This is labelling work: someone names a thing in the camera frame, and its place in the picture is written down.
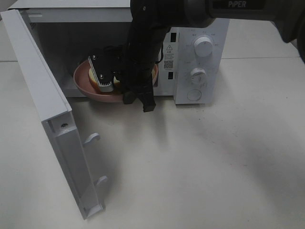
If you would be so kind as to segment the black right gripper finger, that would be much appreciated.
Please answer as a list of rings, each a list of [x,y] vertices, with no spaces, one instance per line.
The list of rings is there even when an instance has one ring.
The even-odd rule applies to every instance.
[[[125,91],[122,100],[124,104],[132,104],[136,100],[136,95],[130,90]]]
[[[137,98],[143,104],[143,111],[145,113],[152,112],[156,107],[156,103],[154,100],[154,93],[153,93],[152,75],[150,74],[150,76],[147,79],[137,83],[134,86],[134,90],[135,90],[135,94],[137,95]]]

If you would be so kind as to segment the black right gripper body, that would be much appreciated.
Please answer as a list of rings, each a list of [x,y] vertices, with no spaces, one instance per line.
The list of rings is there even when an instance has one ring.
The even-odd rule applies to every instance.
[[[135,61],[118,57],[118,80],[123,95],[153,95],[152,71],[155,60]]]

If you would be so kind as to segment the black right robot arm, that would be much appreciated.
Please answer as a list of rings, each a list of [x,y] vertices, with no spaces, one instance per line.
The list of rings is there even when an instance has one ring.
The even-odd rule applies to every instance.
[[[205,28],[216,18],[270,21],[286,43],[296,41],[305,56],[305,3],[302,0],[132,0],[132,22],[125,48],[121,83],[123,102],[139,99],[155,109],[151,72],[171,27]]]

